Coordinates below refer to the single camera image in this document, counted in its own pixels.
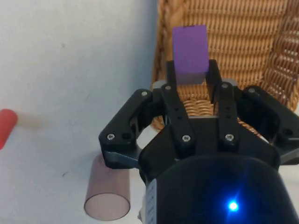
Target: red object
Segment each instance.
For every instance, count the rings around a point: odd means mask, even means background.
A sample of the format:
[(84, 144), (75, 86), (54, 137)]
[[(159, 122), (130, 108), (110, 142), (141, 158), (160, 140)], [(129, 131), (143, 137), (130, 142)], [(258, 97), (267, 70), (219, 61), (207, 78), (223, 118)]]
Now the red object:
[(0, 149), (5, 145), (11, 131), (18, 121), (17, 114), (9, 109), (0, 111)]

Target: blue light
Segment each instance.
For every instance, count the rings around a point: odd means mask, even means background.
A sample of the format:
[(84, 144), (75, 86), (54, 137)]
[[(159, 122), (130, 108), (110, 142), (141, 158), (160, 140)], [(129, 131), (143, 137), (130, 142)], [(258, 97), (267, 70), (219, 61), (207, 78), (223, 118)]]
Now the blue light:
[(231, 211), (238, 211), (239, 209), (239, 206), (236, 202), (230, 202), (228, 204), (228, 208), (231, 210)]

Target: woven basket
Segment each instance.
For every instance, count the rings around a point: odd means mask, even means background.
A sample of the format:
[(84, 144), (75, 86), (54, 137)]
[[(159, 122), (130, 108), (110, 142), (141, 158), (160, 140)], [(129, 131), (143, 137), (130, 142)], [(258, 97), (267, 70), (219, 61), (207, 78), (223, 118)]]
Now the woven basket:
[[(223, 78), (259, 85), (295, 110), (299, 99), (299, 0), (159, 0), (152, 82), (166, 78), (171, 30), (205, 24)], [(213, 114), (206, 84), (178, 86), (189, 116)], [(161, 118), (153, 121), (162, 129)]]

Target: purple cube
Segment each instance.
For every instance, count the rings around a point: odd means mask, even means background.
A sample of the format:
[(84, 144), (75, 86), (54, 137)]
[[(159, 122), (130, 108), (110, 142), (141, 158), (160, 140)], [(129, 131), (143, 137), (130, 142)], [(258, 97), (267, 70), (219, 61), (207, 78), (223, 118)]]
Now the purple cube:
[(177, 84), (201, 84), (209, 71), (206, 26), (174, 27), (172, 49)]

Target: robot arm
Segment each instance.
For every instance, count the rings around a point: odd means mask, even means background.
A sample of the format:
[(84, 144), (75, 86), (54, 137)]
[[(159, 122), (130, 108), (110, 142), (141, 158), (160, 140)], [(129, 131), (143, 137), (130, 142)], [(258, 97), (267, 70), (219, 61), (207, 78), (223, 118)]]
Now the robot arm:
[[(278, 174), (298, 163), (299, 118), (258, 86), (223, 82), (215, 60), (206, 77), (214, 116), (189, 118), (172, 61), (167, 73), (168, 84), (135, 91), (99, 136), (106, 166), (140, 170), (155, 199), (146, 223), (299, 223)], [(141, 150), (136, 139), (157, 116), (165, 127)]]

